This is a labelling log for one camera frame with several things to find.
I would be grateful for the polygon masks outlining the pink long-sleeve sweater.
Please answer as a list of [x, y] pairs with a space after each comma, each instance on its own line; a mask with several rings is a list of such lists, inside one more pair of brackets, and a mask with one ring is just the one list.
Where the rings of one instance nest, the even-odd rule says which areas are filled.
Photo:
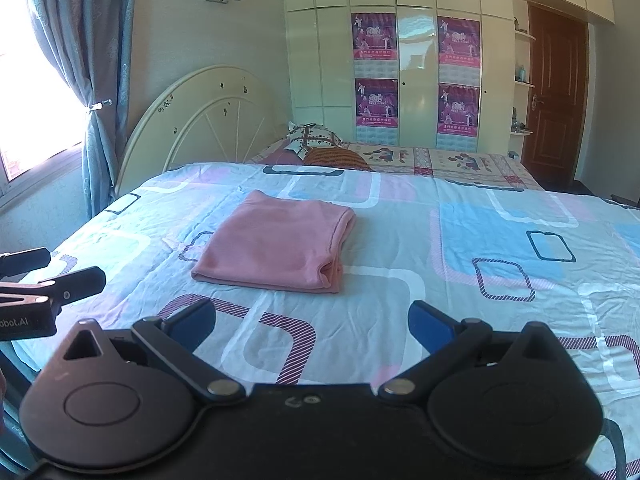
[[216, 229], [191, 271], [194, 280], [285, 292], [336, 294], [352, 208], [285, 200], [258, 190]]

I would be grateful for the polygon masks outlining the patterned pastel bed sheet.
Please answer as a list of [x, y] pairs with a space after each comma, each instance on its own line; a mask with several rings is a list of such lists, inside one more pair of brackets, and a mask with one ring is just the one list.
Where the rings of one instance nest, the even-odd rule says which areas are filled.
[[[335, 294], [195, 281], [208, 240], [251, 192], [350, 208]], [[408, 310], [423, 300], [496, 330], [546, 323], [620, 427], [629, 478], [639, 474], [639, 213], [594, 196], [479, 188], [408, 174], [192, 164], [144, 182], [29, 273], [37, 283], [98, 266], [102, 294], [65, 308], [58, 333], [19, 341], [43, 368], [70, 328], [216, 300], [214, 332], [196, 352], [247, 384], [379, 385], [424, 357]]]

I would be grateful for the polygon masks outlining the floral beige bed cover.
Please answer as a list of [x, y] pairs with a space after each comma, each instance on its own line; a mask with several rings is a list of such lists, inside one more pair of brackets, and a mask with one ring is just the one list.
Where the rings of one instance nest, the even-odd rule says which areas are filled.
[[499, 154], [402, 148], [346, 141], [333, 143], [331, 148], [352, 151], [370, 170], [386, 174], [410, 174], [485, 188], [542, 190], [541, 185], [520, 162]]

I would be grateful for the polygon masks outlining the cream round headboard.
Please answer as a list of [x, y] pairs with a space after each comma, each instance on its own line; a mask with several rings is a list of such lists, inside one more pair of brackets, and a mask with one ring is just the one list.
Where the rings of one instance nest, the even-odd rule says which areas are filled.
[[274, 93], [247, 70], [196, 70], [169, 86], [134, 127], [115, 194], [192, 162], [248, 162], [283, 138], [287, 125]]

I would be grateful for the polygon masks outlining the lower right magenta poster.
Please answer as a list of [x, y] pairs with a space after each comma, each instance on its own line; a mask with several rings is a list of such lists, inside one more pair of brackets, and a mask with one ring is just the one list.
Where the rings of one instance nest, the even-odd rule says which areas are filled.
[[458, 84], [438, 85], [438, 133], [475, 138], [479, 111], [479, 88]]

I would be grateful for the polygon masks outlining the magenta poster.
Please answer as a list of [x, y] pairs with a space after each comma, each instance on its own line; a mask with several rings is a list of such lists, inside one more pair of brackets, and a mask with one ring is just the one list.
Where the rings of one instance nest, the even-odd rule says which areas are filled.
[[467, 18], [438, 18], [438, 62], [440, 65], [480, 68], [482, 42], [480, 22]]
[[397, 79], [357, 78], [355, 103], [357, 127], [398, 127]]
[[398, 59], [396, 14], [353, 13], [352, 53], [356, 61], [396, 61]]
[[479, 88], [458, 84], [438, 85], [438, 133], [475, 138], [479, 111]]

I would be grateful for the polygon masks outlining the patterned pillow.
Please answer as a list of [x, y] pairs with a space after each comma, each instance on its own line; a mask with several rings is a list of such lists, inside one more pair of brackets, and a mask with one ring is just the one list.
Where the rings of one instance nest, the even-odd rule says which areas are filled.
[[324, 125], [288, 124], [285, 149], [304, 160], [315, 148], [340, 148], [344, 141]]

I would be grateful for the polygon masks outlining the lower left magenta poster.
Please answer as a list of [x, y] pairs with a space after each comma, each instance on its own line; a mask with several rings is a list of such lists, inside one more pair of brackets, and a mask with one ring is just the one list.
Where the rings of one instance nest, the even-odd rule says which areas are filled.
[[398, 127], [397, 79], [357, 78], [355, 103], [357, 127]]

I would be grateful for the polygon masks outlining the blue grey curtain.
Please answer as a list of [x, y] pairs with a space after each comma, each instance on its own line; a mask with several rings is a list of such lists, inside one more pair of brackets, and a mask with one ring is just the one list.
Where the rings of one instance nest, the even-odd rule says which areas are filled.
[[81, 172], [90, 217], [115, 197], [127, 142], [134, 0], [27, 0], [44, 56], [85, 107]]

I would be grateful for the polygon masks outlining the brown wooden door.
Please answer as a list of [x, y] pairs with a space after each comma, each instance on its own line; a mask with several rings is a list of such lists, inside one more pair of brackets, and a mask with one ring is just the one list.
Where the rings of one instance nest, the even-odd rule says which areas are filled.
[[560, 11], [533, 4], [529, 31], [530, 92], [523, 164], [548, 191], [574, 182], [586, 117], [589, 79], [588, 26]]

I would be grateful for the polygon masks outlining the cream glossy wardrobe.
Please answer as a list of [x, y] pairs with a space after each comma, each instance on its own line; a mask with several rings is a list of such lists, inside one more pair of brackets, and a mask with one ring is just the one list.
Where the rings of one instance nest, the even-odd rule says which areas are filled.
[[[613, 0], [526, 0], [582, 21], [614, 21]], [[396, 61], [356, 61], [352, 14], [395, 13]], [[346, 140], [508, 154], [513, 114], [513, 0], [284, 0], [291, 107]], [[440, 65], [438, 18], [480, 22], [480, 68]], [[355, 80], [398, 80], [398, 127], [356, 126]], [[438, 85], [480, 89], [477, 136], [437, 132]]]

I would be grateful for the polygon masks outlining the upper right magenta poster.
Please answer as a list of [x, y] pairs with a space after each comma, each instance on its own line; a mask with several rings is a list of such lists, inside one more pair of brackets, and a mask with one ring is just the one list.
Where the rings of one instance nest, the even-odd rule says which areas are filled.
[[467, 18], [438, 18], [438, 62], [440, 65], [480, 68], [482, 42], [480, 22]]

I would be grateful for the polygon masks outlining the corner open shelves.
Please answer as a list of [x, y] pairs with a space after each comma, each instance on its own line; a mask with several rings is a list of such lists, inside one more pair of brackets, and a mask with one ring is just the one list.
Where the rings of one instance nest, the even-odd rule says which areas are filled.
[[528, 109], [530, 98], [535, 92], [530, 66], [536, 38], [529, 25], [528, 2], [513, 0], [513, 13], [515, 65], [509, 156], [521, 160], [525, 141], [532, 134], [528, 126]]

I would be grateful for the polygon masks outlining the upper left magenta poster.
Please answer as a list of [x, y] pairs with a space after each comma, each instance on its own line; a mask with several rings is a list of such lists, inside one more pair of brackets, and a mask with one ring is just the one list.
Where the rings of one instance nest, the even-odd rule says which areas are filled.
[[356, 61], [396, 61], [398, 59], [396, 14], [353, 13], [352, 53]]

